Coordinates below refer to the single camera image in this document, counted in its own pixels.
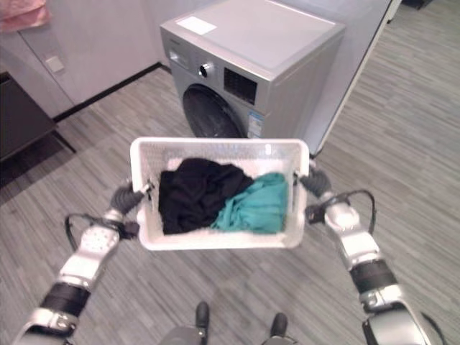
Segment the front-loading washing machine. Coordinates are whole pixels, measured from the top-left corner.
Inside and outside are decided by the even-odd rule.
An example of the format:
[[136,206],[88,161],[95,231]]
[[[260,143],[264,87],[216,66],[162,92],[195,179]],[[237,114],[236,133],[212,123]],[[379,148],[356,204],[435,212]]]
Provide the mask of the front-loading washing machine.
[[302,137],[344,30],[268,0],[225,0],[161,26],[197,137]]

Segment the teal clothing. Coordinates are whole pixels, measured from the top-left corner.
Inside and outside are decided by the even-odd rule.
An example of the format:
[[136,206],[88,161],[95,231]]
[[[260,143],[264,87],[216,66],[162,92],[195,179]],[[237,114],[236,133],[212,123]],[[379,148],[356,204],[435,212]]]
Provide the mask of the teal clothing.
[[276,234],[282,231],[287,201],[288,184],[284,176],[278,172],[262,175],[244,192],[226,200],[211,228]]

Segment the white laundry basket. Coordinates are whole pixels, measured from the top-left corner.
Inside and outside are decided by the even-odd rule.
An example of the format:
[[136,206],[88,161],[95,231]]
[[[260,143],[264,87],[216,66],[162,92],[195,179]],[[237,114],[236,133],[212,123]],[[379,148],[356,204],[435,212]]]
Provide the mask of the white laundry basket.
[[[164,235],[157,203],[160,173],[176,170],[185,158],[192,157],[234,164],[252,178],[282,173],[289,185],[283,232],[225,233],[204,228]],[[138,138],[131,145],[133,189],[139,190],[148,180],[155,186],[152,200],[145,200],[137,214],[139,240],[148,250],[295,247],[302,240],[307,204],[307,193],[295,183],[295,174],[307,175],[308,161],[307,145],[298,139]]]

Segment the wall outlet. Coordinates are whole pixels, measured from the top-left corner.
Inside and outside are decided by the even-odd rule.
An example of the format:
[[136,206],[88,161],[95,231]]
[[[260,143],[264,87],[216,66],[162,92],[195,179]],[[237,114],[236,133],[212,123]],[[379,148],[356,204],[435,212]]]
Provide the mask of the wall outlet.
[[64,69],[64,65],[57,56],[52,56],[45,61],[52,72],[56,73]]

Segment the baseboard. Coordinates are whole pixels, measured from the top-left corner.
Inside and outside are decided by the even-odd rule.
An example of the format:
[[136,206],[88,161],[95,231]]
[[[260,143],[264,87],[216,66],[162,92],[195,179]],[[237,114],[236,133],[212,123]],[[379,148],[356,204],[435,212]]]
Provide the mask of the baseboard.
[[110,87],[110,88],[98,93],[97,95],[91,97],[90,99],[87,99],[86,101],[84,101],[84,102],[82,102],[80,104],[77,104],[76,106],[64,111],[63,113],[61,113],[61,114],[57,115],[56,117],[54,117],[53,121],[55,123],[58,123],[59,121],[62,121],[63,119],[67,119],[69,116],[73,115],[77,111],[80,111],[81,109],[84,109],[87,106],[90,106],[91,104],[93,104],[94,102],[100,100],[101,98],[104,98],[105,96],[110,95],[112,92],[115,92],[115,91],[119,90],[123,86],[126,86],[126,85],[132,83],[133,81],[143,77],[147,73],[150,73],[153,70],[156,70],[157,68],[161,68],[161,67],[162,67],[161,63],[155,63],[154,65],[151,65],[151,66],[145,68],[144,70],[141,70],[140,72],[132,75],[131,77],[121,81],[120,83],[118,83],[118,84],[116,84],[116,85],[114,85],[114,86],[112,86],[112,87]]

